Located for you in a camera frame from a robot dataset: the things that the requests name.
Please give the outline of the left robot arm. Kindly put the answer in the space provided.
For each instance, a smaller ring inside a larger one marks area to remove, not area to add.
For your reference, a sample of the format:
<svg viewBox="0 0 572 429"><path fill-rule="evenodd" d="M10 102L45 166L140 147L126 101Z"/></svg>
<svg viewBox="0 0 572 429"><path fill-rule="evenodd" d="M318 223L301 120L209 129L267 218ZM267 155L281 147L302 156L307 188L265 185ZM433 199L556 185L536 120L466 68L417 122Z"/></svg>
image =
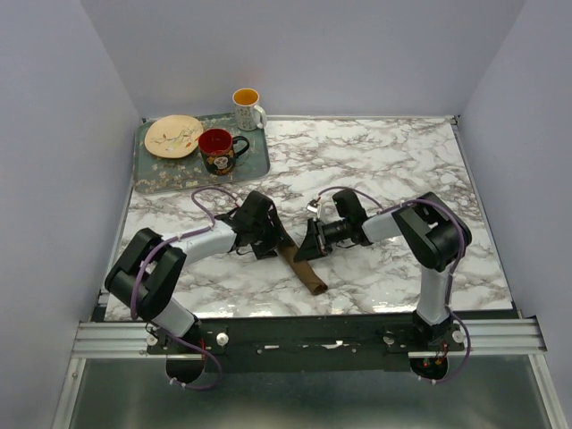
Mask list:
<svg viewBox="0 0 572 429"><path fill-rule="evenodd" d="M174 297L184 267L208 257L249 247L256 259L278 256L294 244L275 203L258 191L225 214L209 215L210 224L169 238L149 228L139 230L105 278L105 289L141 319L167 333L178 352L192 351L198 342L199 319Z"/></svg>

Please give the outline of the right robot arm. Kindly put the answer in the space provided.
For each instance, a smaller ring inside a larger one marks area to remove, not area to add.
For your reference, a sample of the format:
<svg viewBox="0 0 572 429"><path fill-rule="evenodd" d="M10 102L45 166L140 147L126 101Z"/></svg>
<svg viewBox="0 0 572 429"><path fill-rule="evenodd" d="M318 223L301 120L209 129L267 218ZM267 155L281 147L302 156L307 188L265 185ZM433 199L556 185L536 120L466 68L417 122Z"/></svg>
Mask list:
<svg viewBox="0 0 572 429"><path fill-rule="evenodd" d="M471 231L432 192L372 216L366 214L354 189L339 188L332 200L340 217L332 223L324 223L318 215L318 198L308 204L314 217L307 221L306 236L293 260L326 257L333 245L345 240L367 247L401 236L422 266L411 339L420 349L433 349L452 325L452 277L472 241Z"/></svg>

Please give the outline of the brown cloth napkin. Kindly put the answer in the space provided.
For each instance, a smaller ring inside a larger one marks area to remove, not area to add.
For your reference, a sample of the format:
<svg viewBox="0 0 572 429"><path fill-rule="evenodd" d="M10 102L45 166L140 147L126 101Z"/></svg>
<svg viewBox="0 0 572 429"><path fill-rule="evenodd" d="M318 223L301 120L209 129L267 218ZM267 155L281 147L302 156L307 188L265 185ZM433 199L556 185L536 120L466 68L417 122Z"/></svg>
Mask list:
<svg viewBox="0 0 572 429"><path fill-rule="evenodd" d="M307 261L294 261L294 256L296 256L298 250L299 247L295 243L282 243L278 247L279 254L290 266L300 282L306 286L308 291L313 296L324 294L327 292L328 286L316 275L311 265Z"/></svg>

